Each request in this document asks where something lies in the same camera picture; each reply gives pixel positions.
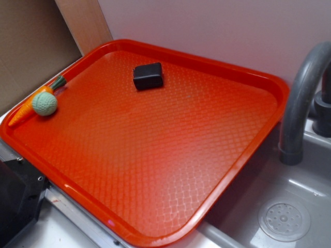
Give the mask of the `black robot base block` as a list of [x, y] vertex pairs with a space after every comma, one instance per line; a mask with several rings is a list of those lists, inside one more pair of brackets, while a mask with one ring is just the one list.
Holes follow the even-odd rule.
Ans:
[[47, 183], [27, 160], [1, 162], [1, 247], [37, 223]]

